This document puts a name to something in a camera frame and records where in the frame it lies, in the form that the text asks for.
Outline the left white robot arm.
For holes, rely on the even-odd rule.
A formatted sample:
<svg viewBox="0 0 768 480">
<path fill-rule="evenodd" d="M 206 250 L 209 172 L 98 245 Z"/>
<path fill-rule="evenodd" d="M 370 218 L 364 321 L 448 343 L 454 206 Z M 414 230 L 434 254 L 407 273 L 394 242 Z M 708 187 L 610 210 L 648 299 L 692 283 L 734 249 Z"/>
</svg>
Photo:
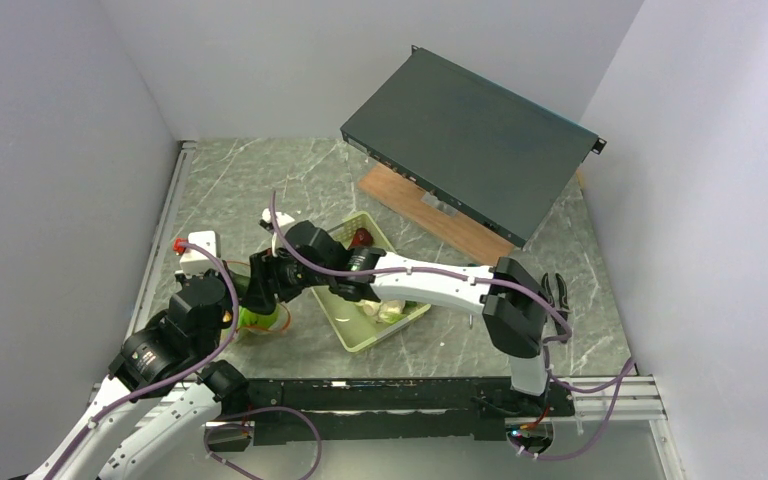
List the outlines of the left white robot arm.
<svg viewBox="0 0 768 480">
<path fill-rule="evenodd" d="M 179 434 L 247 406 L 248 382 L 218 357 L 248 279 L 209 271 L 130 336 L 87 410 L 31 479 L 135 479 Z"/>
</svg>

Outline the dark red fruit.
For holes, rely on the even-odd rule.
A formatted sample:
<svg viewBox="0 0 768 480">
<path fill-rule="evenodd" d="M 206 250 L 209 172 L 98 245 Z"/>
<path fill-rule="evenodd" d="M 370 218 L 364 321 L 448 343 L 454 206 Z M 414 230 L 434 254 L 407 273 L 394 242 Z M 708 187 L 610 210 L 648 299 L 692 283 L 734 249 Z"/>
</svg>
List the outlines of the dark red fruit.
<svg viewBox="0 0 768 480">
<path fill-rule="evenodd" d="M 364 227 L 356 229 L 349 243 L 350 248 L 369 247 L 374 245 L 374 238 L 370 231 Z"/>
</svg>

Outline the light green pepper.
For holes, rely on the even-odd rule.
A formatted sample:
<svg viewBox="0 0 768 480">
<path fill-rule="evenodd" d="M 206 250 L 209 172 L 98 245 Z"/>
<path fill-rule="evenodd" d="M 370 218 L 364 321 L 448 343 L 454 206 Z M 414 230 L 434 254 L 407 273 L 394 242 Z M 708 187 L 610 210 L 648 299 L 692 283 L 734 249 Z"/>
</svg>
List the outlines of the light green pepper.
<svg viewBox="0 0 768 480">
<path fill-rule="evenodd" d="M 241 307 L 239 313 L 238 328 L 254 330 L 271 330 L 279 316 L 279 309 L 275 308 L 271 313 L 260 314 Z"/>
</svg>

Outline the dark green avocado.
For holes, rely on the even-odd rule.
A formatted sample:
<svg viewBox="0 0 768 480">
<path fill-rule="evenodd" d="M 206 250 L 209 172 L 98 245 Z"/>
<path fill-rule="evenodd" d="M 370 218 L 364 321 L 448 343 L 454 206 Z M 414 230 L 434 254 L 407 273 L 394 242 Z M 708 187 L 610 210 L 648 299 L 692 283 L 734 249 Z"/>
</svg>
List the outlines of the dark green avocado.
<svg viewBox="0 0 768 480">
<path fill-rule="evenodd" d="M 238 298 L 244 297 L 250 285 L 250 277 L 236 272 L 231 272 L 230 277 L 236 291 L 236 296 Z"/>
</svg>

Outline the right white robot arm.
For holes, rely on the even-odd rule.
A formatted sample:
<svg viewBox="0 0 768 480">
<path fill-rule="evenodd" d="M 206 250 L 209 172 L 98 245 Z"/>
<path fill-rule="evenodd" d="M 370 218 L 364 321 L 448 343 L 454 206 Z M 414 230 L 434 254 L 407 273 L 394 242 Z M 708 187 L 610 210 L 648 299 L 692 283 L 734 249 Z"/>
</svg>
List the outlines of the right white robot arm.
<svg viewBox="0 0 768 480">
<path fill-rule="evenodd" d="M 246 309 L 266 314 L 304 290 L 324 287 L 351 302 L 415 302 L 481 318 L 492 345 L 509 358 L 511 401 L 534 415 L 550 399 L 542 348 L 538 284 L 515 260 L 494 266 L 417 261 L 373 245 L 346 246 L 309 221 L 270 228 L 275 244 L 249 258 L 250 279 L 240 296 Z"/>
</svg>

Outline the clear orange zip bag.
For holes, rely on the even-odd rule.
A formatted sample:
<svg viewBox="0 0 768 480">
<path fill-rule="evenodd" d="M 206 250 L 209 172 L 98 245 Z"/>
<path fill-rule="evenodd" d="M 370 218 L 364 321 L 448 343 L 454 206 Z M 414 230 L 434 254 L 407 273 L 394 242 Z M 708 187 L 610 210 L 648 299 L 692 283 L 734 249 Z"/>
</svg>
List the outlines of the clear orange zip bag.
<svg viewBox="0 0 768 480">
<path fill-rule="evenodd" d="M 242 261 L 226 261 L 226 266 L 232 278 L 240 285 L 247 282 L 250 276 L 249 264 Z M 235 330 L 236 335 L 272 335 L 283 334 L 290 326 L 292 315 L 285 304 L 279 303 L 270 314 L 257 314 L 240 306 L 239 320 Z"/>
</svg>

